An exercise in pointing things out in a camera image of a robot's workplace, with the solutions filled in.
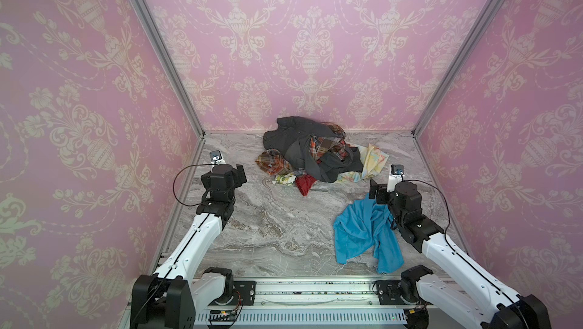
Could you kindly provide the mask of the teal blue cloth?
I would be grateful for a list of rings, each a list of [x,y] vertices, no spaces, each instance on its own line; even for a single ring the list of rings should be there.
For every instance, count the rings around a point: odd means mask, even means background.
[[[365,198],[354,201],[333,224],[336,262],[345,265],[373,250],[379,274],[391,274],[404,264],[393,231],[393,215],[385,204]]]

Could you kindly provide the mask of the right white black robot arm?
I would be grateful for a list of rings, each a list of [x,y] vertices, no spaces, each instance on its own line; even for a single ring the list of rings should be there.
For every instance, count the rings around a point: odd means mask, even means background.
[[[465,328],[549,328],[545,304],[497,279],[459,248],[446,230],[422,210],[416,180],[370,182],[369,196],[386,206],[393,227],[417,252],[443,269],[457,287],[418,265],[402,273],[401,294],[408,303],[430,303]]]

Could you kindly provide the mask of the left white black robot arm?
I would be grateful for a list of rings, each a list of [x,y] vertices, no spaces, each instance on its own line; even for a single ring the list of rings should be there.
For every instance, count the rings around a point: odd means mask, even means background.
[[[214,301],[229,301],[232,271],[208,268],[194,276],[235,210],[235,189],[247,182],[241,164],[214,165],[200,177],[205,192],[196,215],[176,249],[153,274],[141,275],[131,292],[130,328],[192,328],[196,315]]]

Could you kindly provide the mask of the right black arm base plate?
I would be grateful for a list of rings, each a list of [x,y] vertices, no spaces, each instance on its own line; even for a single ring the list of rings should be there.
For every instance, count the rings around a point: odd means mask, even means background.
[[[402,296],[402,288],[399,280],[376,280],[373,282],[372,291],[377,296],[381,306],[403,306],[409,302]]]

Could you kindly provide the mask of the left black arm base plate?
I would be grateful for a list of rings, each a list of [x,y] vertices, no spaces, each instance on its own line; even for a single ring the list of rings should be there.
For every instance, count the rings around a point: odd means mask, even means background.
[[[253,280],[236,280],[232,295],[227,299],[213,301],[210,306],[253,306],[257,292],[257,282]]]

